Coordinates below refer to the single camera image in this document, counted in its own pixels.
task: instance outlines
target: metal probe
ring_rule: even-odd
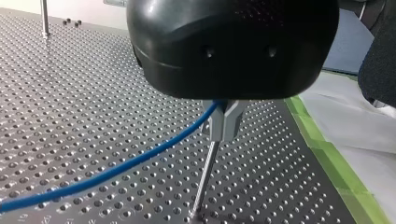
[[[41,0],[41,18],[43,21],[43,37],[48,38],[50,36],[50,31],[49,31],[49,14],[47,11],[47,0]]]
[[[209,151],[207,153],[205,167],[202,173],[201,182],[198,187],[198,192],[195,197],[194,206],[191,210],[191,216],[196,217],[201,210],[202,202],[204,201],[205,192],[207,188],[207,183],[210,179],[210,174],[212,173],[213,164],[215,163],[216,154],[219,150],[219,141],[212,142],[210,144]]]

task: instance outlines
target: green tape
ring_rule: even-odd
[[[320,129],[297,96],[285,100],[300,132],[358,224],[389,224],[373,195]]]

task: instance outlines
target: black plastic housing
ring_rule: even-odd
[[[192,99],[278,99],[318,77],[335,0],[129,0],[135,56],[157,90]]]

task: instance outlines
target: metal rod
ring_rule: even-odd
[[[204,201],[207,183],[209,182],[210,174],[212,173],[213,164],[216,160],[216,154],[219,150],[220,142],[212,142],[210,144],[209,152],[205,162],[204,171],[202,172],[201,182],[198,187],[198,192],[195,198],[194,206],[191,210],[191,215],[195,217],[201,210],[202,202]]]
[[[43,21],[43,36],[47,38],[50,35],[49,31],[49,14],[47,11],[47,0],[41,0],[41,17]]]

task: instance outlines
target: white surface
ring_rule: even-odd
[[[396,223],[396,119],[370,105],[348,77],[321,73],[300,98],[323,136]]]
[[[103,0],[47,0],[51,17],[127,30],[125,7],[106,5]],[[0,0],[0,7],[41,13],[40,0]]]

